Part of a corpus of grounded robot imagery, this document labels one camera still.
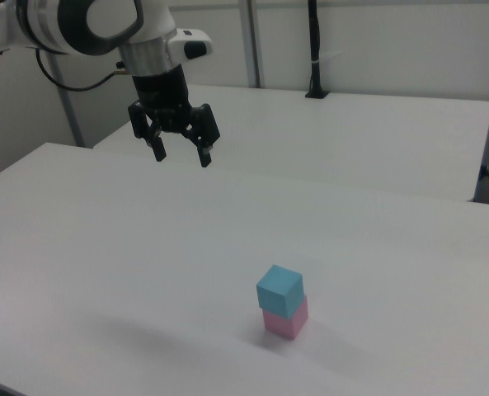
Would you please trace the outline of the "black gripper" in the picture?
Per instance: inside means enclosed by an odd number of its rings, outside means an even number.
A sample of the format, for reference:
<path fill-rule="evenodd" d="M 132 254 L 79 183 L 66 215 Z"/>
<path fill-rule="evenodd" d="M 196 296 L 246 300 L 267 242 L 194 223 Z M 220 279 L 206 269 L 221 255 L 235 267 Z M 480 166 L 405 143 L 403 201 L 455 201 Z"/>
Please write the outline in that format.
<path fill-rule="evenodd" d="M 139 99 L 129 106 L 134 136 L 152 149 L 157 162 L 166 156 L 160 134 L 181 133 L 197 148 L 201 167 L 211 162 L 210 151 L 220 132 L 211 106 L 193 107 L 182 66 L 148 77 L 132 77 Z"/>

